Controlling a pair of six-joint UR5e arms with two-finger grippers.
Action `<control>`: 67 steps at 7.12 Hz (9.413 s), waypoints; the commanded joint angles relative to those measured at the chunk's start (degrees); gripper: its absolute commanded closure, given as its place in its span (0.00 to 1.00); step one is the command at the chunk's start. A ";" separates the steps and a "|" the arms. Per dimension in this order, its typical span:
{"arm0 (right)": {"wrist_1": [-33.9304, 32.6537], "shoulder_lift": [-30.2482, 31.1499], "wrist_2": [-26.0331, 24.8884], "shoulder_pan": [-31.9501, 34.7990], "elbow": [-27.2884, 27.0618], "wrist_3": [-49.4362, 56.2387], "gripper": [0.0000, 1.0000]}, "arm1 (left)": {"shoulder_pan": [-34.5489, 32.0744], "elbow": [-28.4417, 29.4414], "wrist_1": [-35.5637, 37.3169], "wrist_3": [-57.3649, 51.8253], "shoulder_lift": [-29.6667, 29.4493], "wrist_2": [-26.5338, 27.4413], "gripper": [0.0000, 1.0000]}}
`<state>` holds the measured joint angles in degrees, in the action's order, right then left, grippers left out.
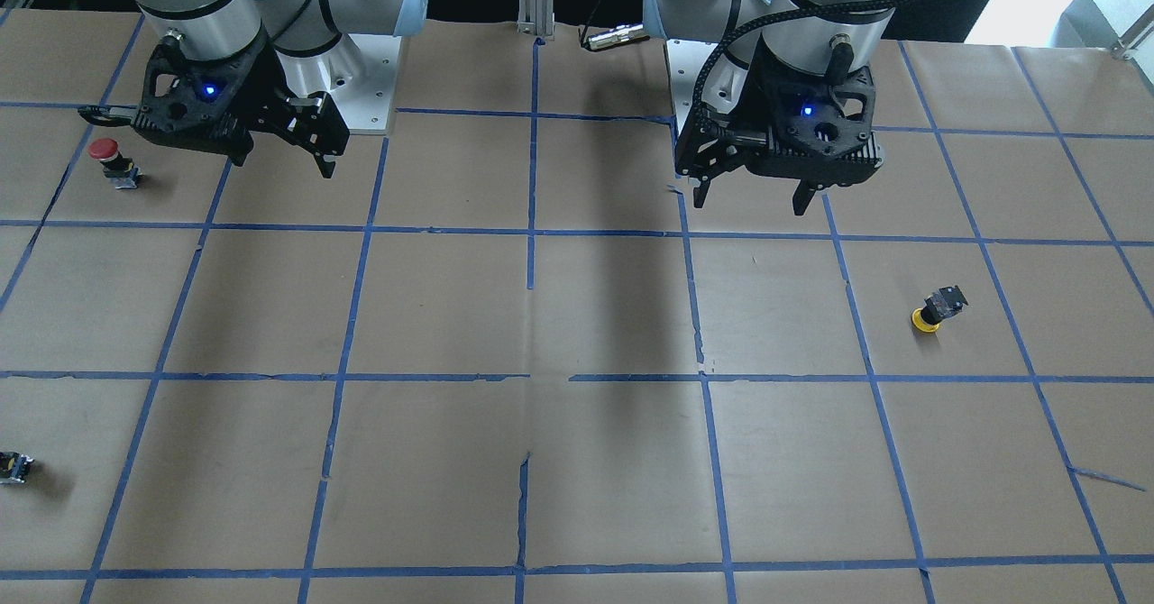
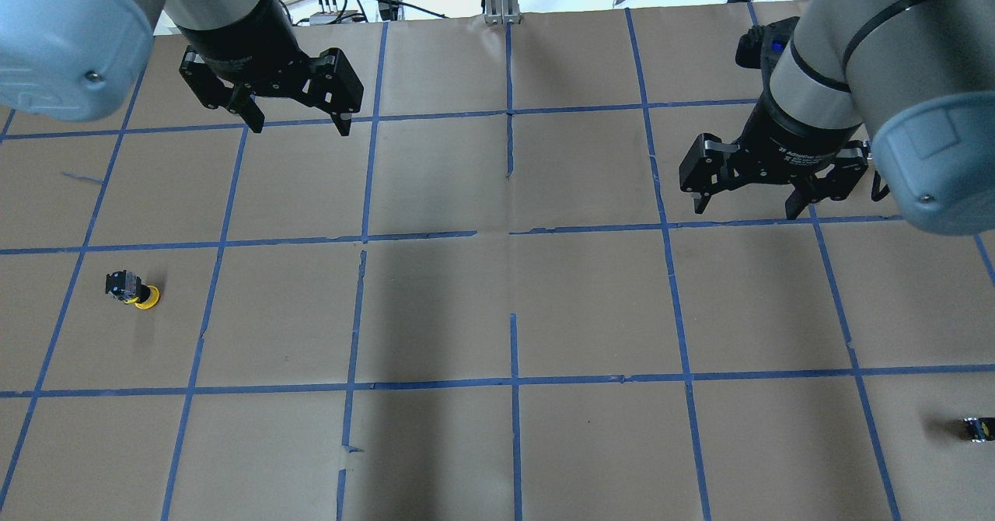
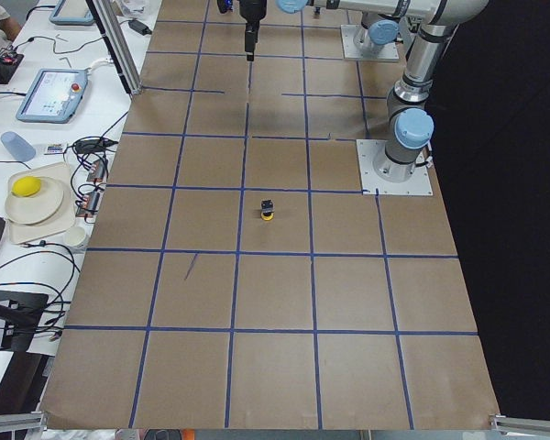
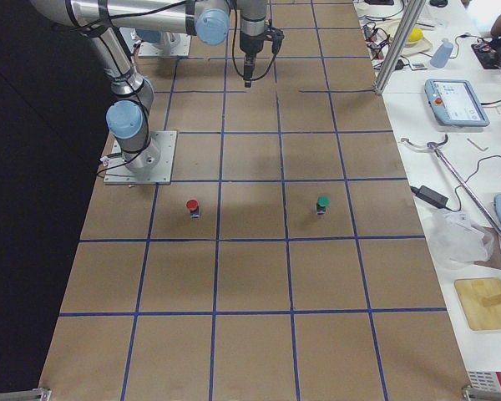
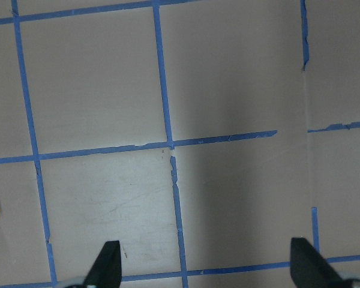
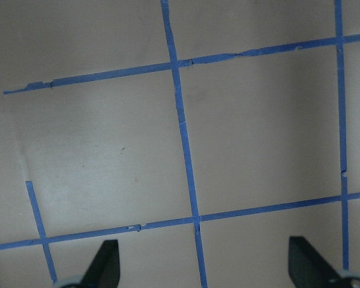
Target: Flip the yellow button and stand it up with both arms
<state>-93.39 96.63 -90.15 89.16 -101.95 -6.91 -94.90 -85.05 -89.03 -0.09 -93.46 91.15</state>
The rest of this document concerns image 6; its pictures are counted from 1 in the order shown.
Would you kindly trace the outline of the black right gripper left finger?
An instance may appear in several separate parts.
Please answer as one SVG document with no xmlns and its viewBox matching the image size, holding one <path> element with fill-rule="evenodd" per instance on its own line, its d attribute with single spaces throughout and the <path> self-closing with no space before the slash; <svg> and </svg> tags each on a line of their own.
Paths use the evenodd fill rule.
<svg viewBox="0 0 360 288">
<path fill-rule="evenodd" d="M 79 282 L 81 287 L 117 288 L 121 279 L 118 240 L 105 240 Z"/>
</svg>

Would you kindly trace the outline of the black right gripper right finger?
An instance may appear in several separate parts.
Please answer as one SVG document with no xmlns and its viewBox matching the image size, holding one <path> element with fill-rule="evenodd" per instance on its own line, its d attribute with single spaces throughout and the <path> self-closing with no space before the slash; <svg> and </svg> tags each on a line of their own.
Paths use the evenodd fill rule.
<svg viewBox="0 0 360 288">
<path fill-rule="evenodd" d="M 347 280 L 302 236 L 291 236 L 288 273 L 297 288 L 347 287 Z"/>
</svg>

